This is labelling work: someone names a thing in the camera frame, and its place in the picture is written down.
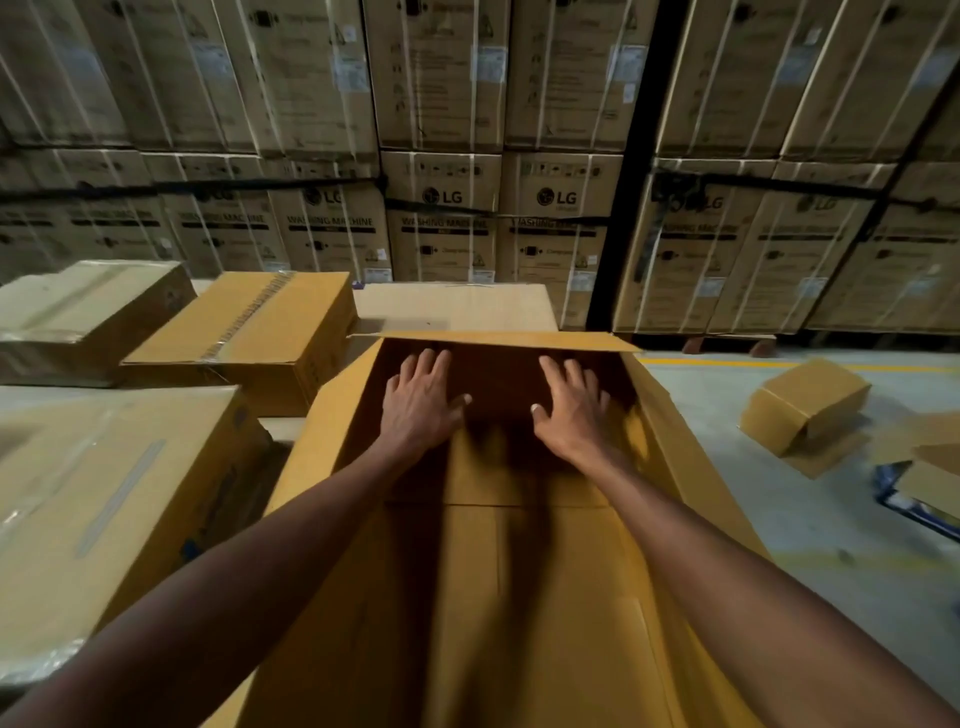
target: warehouse floor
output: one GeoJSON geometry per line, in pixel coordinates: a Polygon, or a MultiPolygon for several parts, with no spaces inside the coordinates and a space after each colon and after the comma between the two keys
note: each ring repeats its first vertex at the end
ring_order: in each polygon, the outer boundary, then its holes
{"type": "MultiPolygon", "coordinates": [[[[641,358],[670,394],[783,569],[830,601],[960,709],[960,545],[872,499],[865,453],[808,480],[737,429],[771,360],[716,354],[641,358]]],[[[831,351],[873,383],[868,426],[960,408],[960,355],[831,351]]]]}

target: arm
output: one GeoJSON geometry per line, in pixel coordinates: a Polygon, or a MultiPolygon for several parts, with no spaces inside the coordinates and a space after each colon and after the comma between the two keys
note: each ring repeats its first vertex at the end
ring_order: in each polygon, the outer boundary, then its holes
{"type": "Polygon", "coordinates": [[[6,714],[0,727],[197,726],[267,656],[391,483],[463,420],[450,352],[387,383],[380,436],[354,462],[180,569],[6,714]]]}
{"type": "Polygon", "coordinates": [[[956,728],[960,716],[819,596],[647,482],[603,434],[609,396],[542,357],[553,397],[534,430],[619,513],[698,637],[771,728],[956,728]]]}

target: yellow floor line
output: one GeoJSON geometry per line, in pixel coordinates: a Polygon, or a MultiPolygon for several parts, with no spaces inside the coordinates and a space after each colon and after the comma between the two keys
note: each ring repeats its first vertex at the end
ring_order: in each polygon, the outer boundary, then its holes
{"type": "MultiPolygon", "coordinates": [[[[796,361],[721,361],[717,359],[666,359],[658,356],[636,357],[644,364],[670,364],[693,367],[750,367],[753,369],[789,369],[795,367],[800,362],[796,361]]],[[[949,374],[956,371],[957,367],[920,367],[897,364],[843,364],[847,369],[853,369],[859,372],[934,372],[939,374],[949,374]]]]}

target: cardboard box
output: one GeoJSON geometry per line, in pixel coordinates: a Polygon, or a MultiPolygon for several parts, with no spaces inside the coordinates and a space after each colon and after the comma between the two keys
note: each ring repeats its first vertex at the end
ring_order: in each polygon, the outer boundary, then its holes
{"type": "MultiPolygon", "coordinates": [[[[265,177],[259,157],[159,154],[144,155],[143,160],[156,182],[265,177]]],[[[289,268],[266,191],[164,195],[162,200],[194,278],[289,268]]]]}
{"type": "Polygon", "coordinates": [[[503,156],[497,223],[498,282],[546,283],[560,328],[583,328],[606,226],[570,225],[564,217],[606,217],[623,157],[562,153],[503,156]]]}
{"type": "Polygon", "coordinates": [[[364,11],[380,146],[500,152],[510,0],[365,0],[364,11]]]}
{"type": "Polygon", "coordinates": [[[776,157],[840,5],[694,3],[660,121],[658,155],[776,157]]]}
{"type": "Polygon", "coordinates": [[[517,2],[506,144],[623,152],[656,3],[517,2]]]}
{"type": "MultiPolygon", "coordinates": [[[[880,189],[892,164],[780,162],[776,180],[880,189]]],[[[767,192],[724,284],[709,331],[796,333],[873,204],[767,192]]]]}
{"type": "MultiPolygon", "coordinates": [[[[500,155],[384,152],[387,198],[496,212],[500,155]]],[[[492,218],[387,210],[395,280],[493,283],[492,218]]]]}
{"type": "MultiPolygon", "coordinates": [[[[654,166],[762,178],[774,172],[772,161],[655,159],[654,166]]],[[[673,200],[665,213],[652,193],[650,175],[620,281],[613,330],[706,331],[764,192],[712,184],[702,208],[694,200],[673,200]]]]}
{"type": "Polygon", "coordinates": [[[137,149],[256,151],[211,0],[77,8],[137,149]]]}
{"type": "Polygon", "coordinates": [[[844,3],[783,157],[899,159],[956,65],[958,33],[949,0],[844,3]]]}
{"type": "Polygon", "coordinates": [[[862,376],[808,359],[750,396],[740,429],[790,467],[819,477],[866,442],[857,416],[869,392],[862,376]]]}
{"type": "MultiPolygon", "coordinates": [[[[953,206],[960,203],[958,189],[960,164],[916,162],[904,170],[894,196],[932,197],[953,206]]],[[[955,320],[940,309],[958,271],[960,220],[955,215],[890,206],[873,235],[853,247],[807,327],[924,331],[941,315],[955,320]]]]}
{"type": "Polygon", "coordinates": [[[270,446],[236,387],[104,392],[0,426],[19,433],[0,461],[0,692],[42,681],[244,525],[270,446]]]}
{"type": "Polygon", "coordinates": [[[766,556],[669,394],[609,334],[377,340],[317,396],[269,510],[372,442],[387,377],[426,346],[452,349],[448,391],[473,394],[468,426],[399,480],[206,725],[443,725],[471,711],[583,726],[603,705],[604,725],[667,726],[709,705],[717,725],[759,726],[603,496],[534,437],[530,405],[549,401],[538,355],[577,356],[613,393],[617,436],[651,482],[766,556]]]}
{"type": "MultiPolygon", "coordinates": [[[[353,162],[263,162],[274,179],[372,178],[376,165],[353,162]]],[[[344,271],[351,280],[394,279],[383,194],[373,182],[271,192],[283,244],[295,271],[344,271]]]]}
{"type": "Polygon", "coordinates": [[[359,0],[213,0],[261,155],[376,162],[359,0]]]}
{"type": "MultiPolygon", "coordinates": [[[[24,152],[41,189],[149,185],[144,157],[133,150],[49,149],[24,152]]],[[[56,203],[55,235],[70,257],[181,260],[177,237],[153,197],[56,203]]]]}
{"type": "Polygon", "coordinates": [[[0,288],[0,382],[106,387],[196,298],[179,263],[86,260],[0,288]]]}
{"type": "Polygon", "coordinates": [[[0,57],[0,117],[16,143],[130,144],[74,0],[0,4],[0,57]]]}
{"type": "Polygon", "coordinates": [[[356,320],[345,273],[224,273],[123,360],[138,387],[240,384],[257,417],[306,414],[356,320]]]}

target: open cardboard box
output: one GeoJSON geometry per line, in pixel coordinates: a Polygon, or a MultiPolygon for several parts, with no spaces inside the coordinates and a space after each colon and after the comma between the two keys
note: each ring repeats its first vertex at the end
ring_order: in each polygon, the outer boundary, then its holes
{"type": "Polygon", "coordinates": [[[767,556],[637,349],[609,334],[378,339],[321,389],[268,511],[373,441],[388,377],[427,346],[453,352],[466,428],[400,479],[208,728],[759,725],[604,497],[534,437],[530,405],[550,402],[538,356],[575,356],[643,472],[767,556]]]}

